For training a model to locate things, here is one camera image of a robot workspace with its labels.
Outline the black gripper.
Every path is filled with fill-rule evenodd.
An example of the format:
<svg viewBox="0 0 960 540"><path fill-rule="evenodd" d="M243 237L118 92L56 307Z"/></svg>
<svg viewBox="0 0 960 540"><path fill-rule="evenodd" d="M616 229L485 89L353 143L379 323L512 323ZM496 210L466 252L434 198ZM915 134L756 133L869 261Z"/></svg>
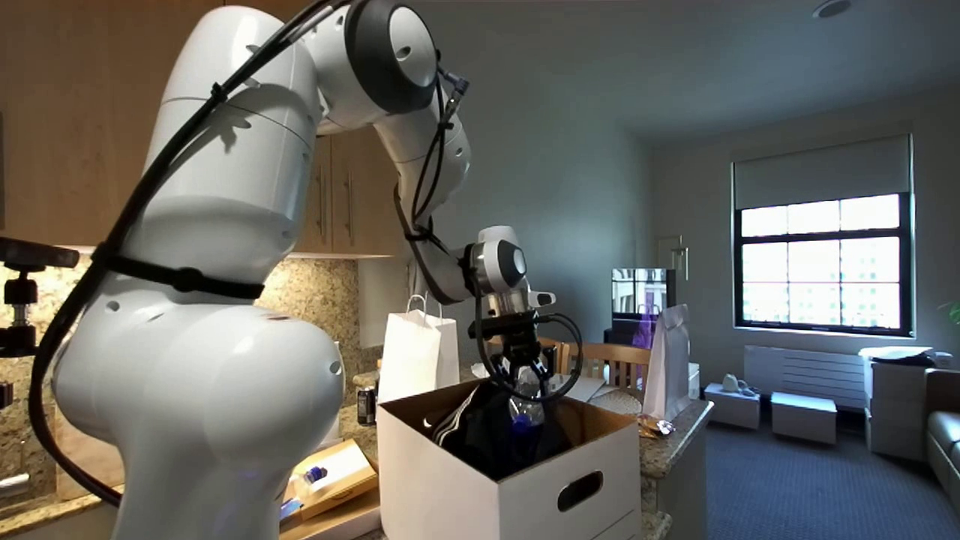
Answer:
<svg viewBox="0 0 960 540"><path fill-rule="evenodd" d="M547 373L533 315L501 317L496 337L501 338L501 375L517 375L521 365L528 365L533 375Z"/></svg>

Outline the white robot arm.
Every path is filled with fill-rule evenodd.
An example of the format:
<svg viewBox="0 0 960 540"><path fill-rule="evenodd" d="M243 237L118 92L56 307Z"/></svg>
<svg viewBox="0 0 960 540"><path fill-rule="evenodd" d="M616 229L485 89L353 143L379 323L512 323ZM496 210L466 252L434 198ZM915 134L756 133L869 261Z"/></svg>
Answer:
<svg viewBox="0 0 960 540"><path fill-rule="evenodd" d="M278 540L291 467L342 401L339 347L259 307L293 250L320 134L376 129L434 299L528 293L503 229L459 252L432 210L468 171L466 85L406 0L318 0L293 22L215 6L167 76L146 169L55 315L37 375L120 449L112 540Z"/></svg>

